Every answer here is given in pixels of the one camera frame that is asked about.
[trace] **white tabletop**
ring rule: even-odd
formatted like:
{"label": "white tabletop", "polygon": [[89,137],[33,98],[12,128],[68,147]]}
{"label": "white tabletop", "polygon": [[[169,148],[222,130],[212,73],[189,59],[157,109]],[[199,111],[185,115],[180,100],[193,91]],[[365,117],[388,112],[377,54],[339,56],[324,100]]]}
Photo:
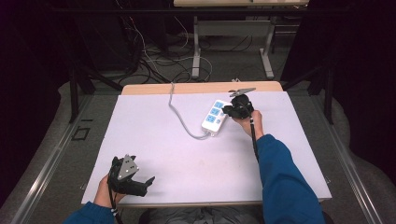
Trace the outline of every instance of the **white tabletop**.
{"label": "white tabletop", "polygon": [[[173,105],[187,127],[202,134],[201,123],[215,100],[231,101],[228,92],[175,94]],[[330,199],[324,177],[306,139],[290,98],[283,91],[247,94],[263,114],[263,127],[289,147],[304,178],[319,200]],[[253,204],[262,201],[262,183],[251,138],[227,119],[219,134],[196,140],[183,129],[168,107],[168,94],[121,95],[84,193],[94,199],[100,179],[114,156],[135,155],[140,167],[133,180],[156,176],[145,197],[127,196],[120,205],[161,207],[181,205]]]}
{"label": "white tabletop", "polygon": [[175,0],[176,7],[303,6],[309,0]]}

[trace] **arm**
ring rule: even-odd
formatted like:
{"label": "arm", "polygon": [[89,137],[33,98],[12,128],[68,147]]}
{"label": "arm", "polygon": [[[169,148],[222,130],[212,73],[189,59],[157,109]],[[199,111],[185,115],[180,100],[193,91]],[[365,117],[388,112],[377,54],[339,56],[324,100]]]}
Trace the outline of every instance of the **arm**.
{"label": "arm", "polygon": [[[289,149],[271,134],[264,135],[262,114],[253,111],[262,179],[265,223],[324,223],[315,192],[295,166]],[[234,119],[251,136],[249,119]]]}
{"label": "arm", "polygon": [[[106,175],[100,181],[93,203],[87,202],[82,208],[70,215],[64,221],[64,224],[114,223],[107,178],[108,176]],[[124,194],[116,194],[113,192],[113,198],[115,198],[116,203],[119,203],[124,196]]]}

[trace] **person's right hand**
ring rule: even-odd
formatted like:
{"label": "person's right hand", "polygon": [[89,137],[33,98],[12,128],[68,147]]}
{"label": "person's right hand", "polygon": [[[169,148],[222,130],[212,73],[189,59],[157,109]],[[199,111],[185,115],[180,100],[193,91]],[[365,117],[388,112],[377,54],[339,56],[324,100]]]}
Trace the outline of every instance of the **person's right hand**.
{"label": "person's right hand", "polygon": [[[254,110],[251,112],[251,117],[253,117],[254,121],[254,131],[256,134],[256,140],[261,138],[264,135],[264,130],[262,128],[262,113],[258,110]],[[245,133],[247,133],[251,137],[251,128],[250,128],[250,118],[246,119],[235,119],[235,122],[240,124],[244,129]]]}

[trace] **black curtain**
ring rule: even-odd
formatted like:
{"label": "black curtain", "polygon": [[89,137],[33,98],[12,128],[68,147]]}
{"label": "black curtain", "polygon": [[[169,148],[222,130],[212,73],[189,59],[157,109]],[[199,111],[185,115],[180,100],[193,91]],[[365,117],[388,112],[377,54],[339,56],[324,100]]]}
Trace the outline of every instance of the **black curtain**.
{"label": "black curtain", "polygon": [[35,1],[2,1],[0,8],[2,205],[44,138],[68,75]]}
{"label": "black curtain", "polygon": [[[311,0],[308,7],[345,7],[351,2]],[[333,57],[334,98],[349,120],[349,147],[396,184],[396,7],[385,1],[354,4],[357,13],[344,18],[302,20],[282,80],[294,80],[323,62],[341,35],[341,48]]]}

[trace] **desk leg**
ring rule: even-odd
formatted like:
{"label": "desk leg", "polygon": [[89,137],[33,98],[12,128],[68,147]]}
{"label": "desk leg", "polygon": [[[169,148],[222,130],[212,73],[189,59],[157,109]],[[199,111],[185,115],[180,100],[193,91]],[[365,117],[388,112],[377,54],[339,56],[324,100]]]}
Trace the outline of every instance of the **desk leg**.
{"label": "desk leg", "polygon": [[199,76],[201,50],[199,49],[199,35],[198,35],[198,18],[194,17],[194,59],[192,61],[192,78]]}
{"label": "desk leg", "polygon": [[272,70],[270,60],[268,59],[268,52],[271,48],[271,40],[274,35],[276,25],[276,17],[271,18],[270,26],[268,27],[268,34],[265,39],[265,49],[260,49],[260,55],[262,56],[262,65],[264,66],[265,75],[268,79],[274,79],[274,72]]}

